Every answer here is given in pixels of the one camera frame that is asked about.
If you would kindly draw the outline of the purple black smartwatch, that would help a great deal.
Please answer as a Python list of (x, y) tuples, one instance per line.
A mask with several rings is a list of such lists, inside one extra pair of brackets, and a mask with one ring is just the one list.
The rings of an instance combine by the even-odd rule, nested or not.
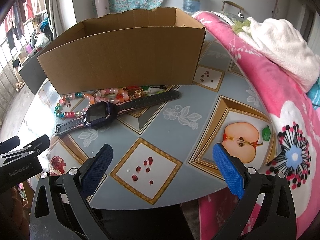
[(114, 104), (103, 101), (95, 103), (84, 111), (84, 114), (76, 117), (74, 112), (64, 114), (64, 117), (71, 118), (64, 124), (57, 124), (55, 128), (55, 136), (62, 136), (68, 132), (83, 127), (101, 128), (110, 124), (117, 116), (137, 109), (160, 105), (162, 103), (176, 100), (180, 97), (180, 93), (176, 90), (169, 90), (159, 94), (133, 99), (127, 102)]

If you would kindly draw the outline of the dark grey cabinet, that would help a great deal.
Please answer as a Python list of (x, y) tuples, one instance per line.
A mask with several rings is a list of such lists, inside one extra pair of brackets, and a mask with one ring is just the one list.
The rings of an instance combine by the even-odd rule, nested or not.
[(47, 76), (43, 71), (37, 57), (40, 51), (36, 52), (33, 56), (28, 57), (23, 63), (19, 74), (30, 91), (36, 95)]

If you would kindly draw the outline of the pink floral blanket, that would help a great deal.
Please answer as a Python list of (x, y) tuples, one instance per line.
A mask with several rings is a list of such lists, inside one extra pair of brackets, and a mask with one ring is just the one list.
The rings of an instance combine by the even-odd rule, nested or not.
[(292, 75), (266, 57), (249, 35), (236, 34), (213, 12), (199, 11), (193, 18), (228, 50), (261, 98), (281, 146), (263, 171), (286, 175), (296, 208), (297, 238), (319, 239), (319, 111)]

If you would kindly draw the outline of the hanging clothes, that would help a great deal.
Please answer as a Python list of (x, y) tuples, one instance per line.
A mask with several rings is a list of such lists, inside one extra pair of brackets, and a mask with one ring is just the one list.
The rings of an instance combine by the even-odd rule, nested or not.
[(21, 42), (34, 48), (41, 34), (49, 41), (53, 40), (46, 12), (45, 0), (15, 1), (1, 24), (10, 50), (16, 49)]

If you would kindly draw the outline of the grey window curtain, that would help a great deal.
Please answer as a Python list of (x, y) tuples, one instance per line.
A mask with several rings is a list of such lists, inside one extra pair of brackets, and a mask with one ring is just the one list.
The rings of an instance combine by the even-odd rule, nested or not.
[(45, 0), (45, 3), (54, 38), (76, 24), (73, 0)]

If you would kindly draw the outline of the white fluffy towel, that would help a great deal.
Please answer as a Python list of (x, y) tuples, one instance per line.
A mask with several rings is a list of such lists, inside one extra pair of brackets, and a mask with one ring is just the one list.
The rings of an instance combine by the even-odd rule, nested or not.
[(286, 19), (267, 18), (262, 23), (248, 18), (238, 36), (283, 69), (307, 93), (319, 78), (319, 55)]

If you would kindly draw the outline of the brown cardboard box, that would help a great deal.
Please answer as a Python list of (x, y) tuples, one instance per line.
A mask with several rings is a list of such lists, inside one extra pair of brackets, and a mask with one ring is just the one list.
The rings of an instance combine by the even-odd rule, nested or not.
[(63, 95), (103, 88), (190, 85), (206, 28), (177, 8), (135, 9), (83, 20), (38, 61)]

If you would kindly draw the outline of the green patterned pillow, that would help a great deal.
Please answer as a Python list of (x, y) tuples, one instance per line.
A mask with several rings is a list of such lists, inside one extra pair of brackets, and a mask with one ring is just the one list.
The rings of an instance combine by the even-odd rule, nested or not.
[(244, 32), (243, 27), (249, 28), (251, 25), (249, 20), (245, 20), (244, 18), (227, 11), (216, 11), (214, 14), (229, 24), (236, 34)]

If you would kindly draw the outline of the blue water jug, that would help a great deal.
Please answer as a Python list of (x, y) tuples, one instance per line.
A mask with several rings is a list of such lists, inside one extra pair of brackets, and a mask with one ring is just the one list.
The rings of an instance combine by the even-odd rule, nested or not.
[(195, 13), (200, 10), (201, 0), (183, 0), (183, 11)]

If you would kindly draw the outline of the wooden chair frame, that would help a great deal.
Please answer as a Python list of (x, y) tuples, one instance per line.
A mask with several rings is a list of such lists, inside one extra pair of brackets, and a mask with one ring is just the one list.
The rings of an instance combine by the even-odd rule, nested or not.
[(242, 6), (236, 4), (236, 3), (232, 2), (232, 1), (223, 1), (223, 2), (222, 2), (222, 8), (221, 8), (222, 11), (224, 11), (225, 5), (228, 5), (229, 7), (234, 7), (234, 8), (236, 8), (236, 9), (238, 9), (238, 10), (239, 10), (239, 12), (238, 12), (238, 17), (244, 18), (244, 15), (243, 15), (242, 12), (243, 12), (245, 9), (244, 9)]

